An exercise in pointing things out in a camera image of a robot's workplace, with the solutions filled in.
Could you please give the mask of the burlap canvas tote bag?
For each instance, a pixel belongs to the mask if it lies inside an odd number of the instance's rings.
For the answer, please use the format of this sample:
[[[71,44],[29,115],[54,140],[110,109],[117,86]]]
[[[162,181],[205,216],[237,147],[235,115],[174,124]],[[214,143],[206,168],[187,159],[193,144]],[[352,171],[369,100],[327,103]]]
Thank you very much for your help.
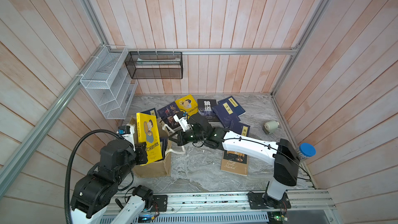
[[[161,157],[151,163],[136,166],[133,169],[133,172],[137,177],[155,178],[171,176],[172,153],[178,155],[184,155],[186,153],[186,150],[183,146],[181,146],[180,149],[172,148],[172,141],[168,139],[168,135],[174,134],[174,131],[160,118],[157,119],[157,124],[155,127],[158,128]]]

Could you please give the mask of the yellow cartoon book front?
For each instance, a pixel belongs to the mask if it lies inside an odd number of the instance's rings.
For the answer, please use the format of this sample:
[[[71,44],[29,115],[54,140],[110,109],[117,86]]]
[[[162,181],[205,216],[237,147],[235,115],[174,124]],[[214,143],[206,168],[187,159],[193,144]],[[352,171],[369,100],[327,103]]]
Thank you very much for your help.
[[[157,119],[153,115],[136,114],[138,142],[146,144],[147,164],[163,158]]]

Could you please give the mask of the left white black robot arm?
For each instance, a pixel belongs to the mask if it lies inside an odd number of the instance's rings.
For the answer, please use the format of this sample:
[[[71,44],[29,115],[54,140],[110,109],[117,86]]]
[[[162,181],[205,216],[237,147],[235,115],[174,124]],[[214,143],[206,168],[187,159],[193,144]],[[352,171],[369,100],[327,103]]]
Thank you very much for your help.
[[[100,161],[75,184],[73,195],[65,192],[68,224],[98,224],[119,185],[136,165],[147,163],[146,143],[135,146],[127,140],[113,140],[100,151]]]

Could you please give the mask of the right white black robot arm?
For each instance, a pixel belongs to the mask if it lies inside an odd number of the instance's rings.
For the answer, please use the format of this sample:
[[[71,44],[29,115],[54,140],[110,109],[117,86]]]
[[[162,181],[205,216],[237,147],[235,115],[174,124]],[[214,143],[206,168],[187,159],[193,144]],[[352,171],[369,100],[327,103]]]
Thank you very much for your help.
[[[260,159],[274,167],[273,179],[266,189],[266,199],[281,201],[286,191],[296,186],[300,158],[288,140],[262,141],[237,134],[229,129],[213,127],[200,114],[190,117],[177,113],[173,119],[181,130],[169,136],[177,146],[201,143],[211,149],[239,152]]]

